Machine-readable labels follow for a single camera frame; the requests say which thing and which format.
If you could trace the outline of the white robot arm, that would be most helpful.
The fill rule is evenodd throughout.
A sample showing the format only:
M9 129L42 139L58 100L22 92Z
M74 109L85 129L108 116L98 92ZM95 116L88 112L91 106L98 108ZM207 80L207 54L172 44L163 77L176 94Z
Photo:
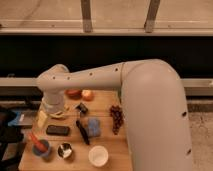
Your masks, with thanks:
M129 61L73 73L57 64L36 84L49 114L64 109L66 89L119 90L133 171L193 170L185 90L167 62Z

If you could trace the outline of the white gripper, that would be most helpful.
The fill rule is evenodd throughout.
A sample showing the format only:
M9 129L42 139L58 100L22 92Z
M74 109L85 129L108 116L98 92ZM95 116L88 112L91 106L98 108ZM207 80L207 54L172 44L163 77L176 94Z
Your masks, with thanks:
M61 94L45 94L42 98L42 110L38 112L37 126L42 128L48 118L47 114L55 114L64 110L64 98Z

